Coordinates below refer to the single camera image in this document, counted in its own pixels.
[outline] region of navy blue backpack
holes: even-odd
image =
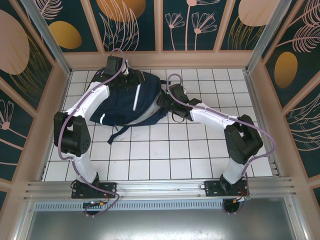
[[[143,76],[140,86],[111,87],[110,96],[100,104],[90,119],[102,125],[123,126],[110,137],[110,145],[130,127],[154,125],[168,113],[168,110],[157,105],[159,95],[164,92],[161,84],[166,81],[147,72],[134,71]]]

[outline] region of grid floor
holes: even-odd
[[[241,69],[157,69],[143,70],[165,80],[172,73],[183,78],[189,99],[202,100],[223,113],[251,116],[255,111]],[[75,71],[63,110],[72,107],[84,94],[96,71]],[[177,122],[182,118],[175,116]],[[102,181],[169,180],[219,178],[229,158],[225,136],[201,123],[177,123],[171,114],[156,125],[132,127],[107,143],[115,127],[89,122],[90,158]],[[264,147],[258,154],[265,152]],[[271,177],[268,158],[257,159],[248,168],[249,177]],[[73,181],[75,171],[68,161],[60,160],[52,145],[43,181]]]

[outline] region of white tile floor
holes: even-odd
[[[144,70],[165,80],[172,73],[182,75],[190,99],[197,98],[208,106],[229,115],[248,114],[257,121],[241,69],[157,69]],[[72,107],[84,94],[96,71],[72,74],[63,109]],[[90,157],[102,181],[169,180],[219,178],[228,164],[223,132],[201,123],[184,120],[177,123],[171,114],[156,125],[132,127],[107,143],[115,127],[88,123],[91,134]],[[253,162],[249,177],[270,177],[268,159]],[[59,159],[52,147],[44,181],[73,181],[76,174],[69,162]]]

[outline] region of enclosure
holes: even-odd
[[[3,0],[0,23],[0,239],[319,239],[319,0]],[[112,145],[120,127],[87,122],[92,165],[121,198],[86,219],[53,120],[114,48],[274,138],[246,171],[241,212],[200,187],[227,168],[225,136],[169,113]],[[261,137],[258,155],[273,147]]]

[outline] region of mounting plate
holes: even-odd
[[[240,180],[232,186],[233,188],[230,190],[230,192],[225,193],[220,187],[220,180],[205,181],[204,182],[205,195],[207,197],[241,196],[241,191],[239,188],[241,188],[246,194],[248,194],[246,180]]]
[[[98,188],[106,190],[108,192],[117,192],[117,183],[116,182],[101,182],[98,185]],[[110,199],[116,198],[113,194],[108,194]],[[72,186],[72,199],[105,199],[105,193],[97,191],[90,186],[76,181]]]

